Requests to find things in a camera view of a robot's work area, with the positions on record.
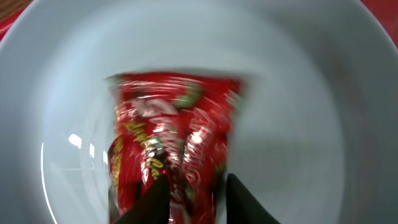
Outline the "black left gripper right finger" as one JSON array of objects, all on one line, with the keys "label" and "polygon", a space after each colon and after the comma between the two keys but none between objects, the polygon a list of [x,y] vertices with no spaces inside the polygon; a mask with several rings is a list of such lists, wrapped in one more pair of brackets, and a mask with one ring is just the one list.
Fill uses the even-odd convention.
[{"label": "black left gripper right finger", "polygon": [[280,224],[234,174],[226,181],[227,224]]}]

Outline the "red snack wrapper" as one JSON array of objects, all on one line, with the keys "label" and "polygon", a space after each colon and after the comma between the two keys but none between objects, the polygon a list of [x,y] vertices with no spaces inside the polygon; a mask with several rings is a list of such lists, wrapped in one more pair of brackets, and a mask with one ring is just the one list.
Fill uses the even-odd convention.
[{"label": "red snack wrapper", "polygon": [[167,179],[166,223],[214,223],[241,80],[159,71],[120,73],[107,82],[116,116],[108,150],[110,222],[126,223],[152,185]]}]

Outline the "light blue plate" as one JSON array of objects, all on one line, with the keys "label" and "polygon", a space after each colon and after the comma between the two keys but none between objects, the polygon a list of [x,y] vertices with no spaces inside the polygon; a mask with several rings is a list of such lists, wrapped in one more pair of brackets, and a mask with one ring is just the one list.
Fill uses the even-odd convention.
[{"label": "light blue plate", "polygon": [[397,222],[397,49],[359,1],[31,3],[1,41],[1,222],[107,223],[106,79],[242,77],[230,172],[282,223]]}]

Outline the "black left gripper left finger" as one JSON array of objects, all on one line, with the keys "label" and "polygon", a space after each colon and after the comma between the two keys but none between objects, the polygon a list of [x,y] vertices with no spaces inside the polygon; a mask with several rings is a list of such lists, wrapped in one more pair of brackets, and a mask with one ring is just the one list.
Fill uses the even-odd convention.
[{"label": "black left gripper left finger", "polygon": [[170,213],[170,184],[162,174],[124,215],[114,224],[168,224]]}]

